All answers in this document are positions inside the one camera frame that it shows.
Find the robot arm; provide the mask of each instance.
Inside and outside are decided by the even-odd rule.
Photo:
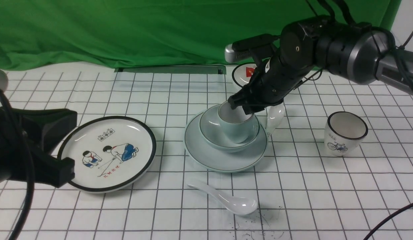
[[[281,104],[314,67],[360,85],[380,80],[413,95],[413,52],[395,49],[393,35],[385,29],[317,16],[285,26],[279,48],[276,39],[265,34],[226,47],[229,63],[252,57],[257,65],[249,83],[229,97],[233,108],[243,106],[250,114]],[[402,77],[400,59],[411,82]]]

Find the bicycle illustration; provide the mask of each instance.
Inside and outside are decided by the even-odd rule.
[[[328,143],[328,148],[331,149],[331,150],[337,150],[339,152],[347,151],[347,147],[344,144],[339,144],[337,142],[335,142],[335,144]]]

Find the cup rim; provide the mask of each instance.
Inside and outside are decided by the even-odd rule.
[[[358,118],[359,120],[361,120],[362,123],[365,125],[365,129],[366,129],[366,130],[365,130],[365,133],[364,133],[362,136],[358,137],[358,138],[349,138],[349,137],[345,137],[345,136],[339,134],[338,132],[336,132],[336,131],[334,130],[334,128],[331,126],[331,118],[332,118],[333,115],[335,115],[335,114],[337,114],[337,113],[348,113],[348,114],[351,114],[351,115],[357,117],[357,118]],[[360,118],[359,116],[357,116],[356,114],[351,113],[351,112],[348,112],[348,111],[336,111],[336,112],[332,113],[332,114],[328,117],[327,123],[328,123],[328,126],[329,126],[329,128],[331,129],[331,131],[332,131],[333,133],[337,134],[338,136],[340,136],[340,137],[342,137],[342,138],[348,139],[348,140],[361,140],[361,139],[365,138],[366,135],[368,135],[368,125],[365,123],[365,121],[364,121],[362,118]]]
[[[225,123],[229,123],[229,124],[242,124],[242,123],[246,123],[247,121],[251,120],[251,118],[254,116],[254,114],[252,113],[251,116],[249,116],[245,121],[240,122],[240,123],[227,122],[226,120],[224,120],[224,119],[220,116],[220,108],[221,108],[224,104],[226,104],[226,103],[227,103],[227,101],[226,101],[226,102],[223,102],[222,104],[220,104],[220,106],[219,106],[218,109],[217,109],[218,118],[219,118],[221,121],[225,122]]]
[[[209,142],[209,143],[214,144],[215,146],[219,146],[219,147],[223,147],[223,148],[228,148],[228,149],[237,149],[237,148],[245,147],[245,146],[253,143],[253,141],[254,141],[254,140],[258,137],[258,135],[260,134],[261,123],[260,123],[260,121],[259,121],[258,119],[257,119],[258,131],[257,131],[257,133],[255,134],[255,137],[254,137],[251,141],[249,141],[249,142],[247,142],[247,143],[245,143],[245,144],[243,144],[243,145],[240,145],[240,146],[222,146],[222,145],[220,145],[220,144],[214,143],[213,141],[209,140],[209,139],[205,136],[204,132],[202,131],[201,122],[202,122],[202,118],[205,116],[205,113],[206,113],[207,111],[211,110],[212,108],[216,107],[216,106],[219,106],[219,105],[212,106],[211,108],[208,108],[206,111],[204,111],[204,112],[201,114],[201,118],[199,119],[199,131],[201,132],[202,137],[204,137],[204,140],[206,140],[206,141]]]

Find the white grid mat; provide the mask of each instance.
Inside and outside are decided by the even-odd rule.
[[[286,97],[288,116],[264,159],[243,173],[220,174],[185,155],[182,136],[193,114],[234,92],[228,76],[28,71],[8,77],[14,108],[69,108],[79,113],[79,125],[126,115],[144,121],[158,141],[149,172],[125,189],[92,195],[37,184],[22,240],[358,240],[413,202],[413,97],[379,82],[360,86],[324,73],[302,85]],[[326,157],[325,121],[340,110],[361,116],[370,132],[347,157]],[[184,179],[192,177],[258,199],[260,208],[234,216],[188,189]],[[15,224],[25,187],[0,184],[0,240]],[[413,210],[374,239],[413,240]]]

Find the light blue bowl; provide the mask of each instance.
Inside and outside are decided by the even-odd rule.
[[[223,152],[239,152],[250,146],[260,132],[260,122],[257,117],[254,116],[256,124],[250,129],[249,137],[241,143],[234,143],[221,129],[217,113],[219,107],[220,105],[213,106],[201,115],[199,129],[204,140],[213,148]]]

